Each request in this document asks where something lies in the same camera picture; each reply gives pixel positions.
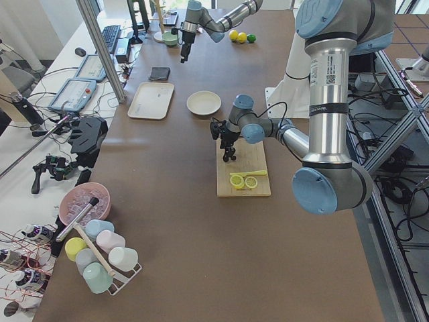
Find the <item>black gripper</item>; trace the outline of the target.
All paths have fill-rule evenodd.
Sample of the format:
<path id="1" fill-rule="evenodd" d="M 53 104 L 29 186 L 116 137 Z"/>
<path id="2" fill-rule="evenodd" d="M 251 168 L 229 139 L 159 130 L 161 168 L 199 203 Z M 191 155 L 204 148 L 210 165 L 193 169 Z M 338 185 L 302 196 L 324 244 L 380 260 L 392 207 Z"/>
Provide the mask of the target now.
<path id="1" fill-rule="evenodd" d="M 195 41 L 195 33 L 182 31 L 182 47 L 180 51 L 180 62 L 185 63 L 188 61 L 188 57 L 190 55 L 191 47 Z"/>
<path id="2" fill-rule="evenodd" d="M 222 129 L 220 132 L 221 145 L 220 149 L 224 149 L 223 161 L 228 162 L 231 160 L 236 160 L 235 148 L 233 147 L 234 143 L 239 139 L 240 133 L 233 132 L 229 129 Z"/>

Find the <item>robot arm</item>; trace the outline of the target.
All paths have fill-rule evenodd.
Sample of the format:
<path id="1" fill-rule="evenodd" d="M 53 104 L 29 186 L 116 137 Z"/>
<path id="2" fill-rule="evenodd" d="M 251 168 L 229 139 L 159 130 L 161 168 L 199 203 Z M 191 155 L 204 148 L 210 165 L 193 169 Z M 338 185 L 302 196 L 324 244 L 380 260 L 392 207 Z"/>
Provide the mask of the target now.
<path id="1" fill-rule="evenodd" d="M 224 161 L 235 159 L 239 138 L 249 144 L 276 138 L 302 161 L 292 191 L 307 212 L 328 215 L 364 203 L 372 192 L 371 177 L 346 147 L 349 58 L 390 45 L 394 11 L 393 1 L 304 1 L 295 28 L 310 57 L 309 132 L 286 118 L 258 117 L 253 99 L 238 95 L 228 120 L 210 125 Z"/>
<path id="2" fill-rule="evenodd" d="M 239 25 L 246 17 L 257 13 L 262 3 L 263 1 L 259 0 L 244 1 L 224 16 L 215 19 L 200 1 L 189 1 L 180 28 L 182 32 L 180 62 L 185 63 L 188 60 L 198 27 L 206 31 L 213 42 L 218 43 L 227 31 Z"/>

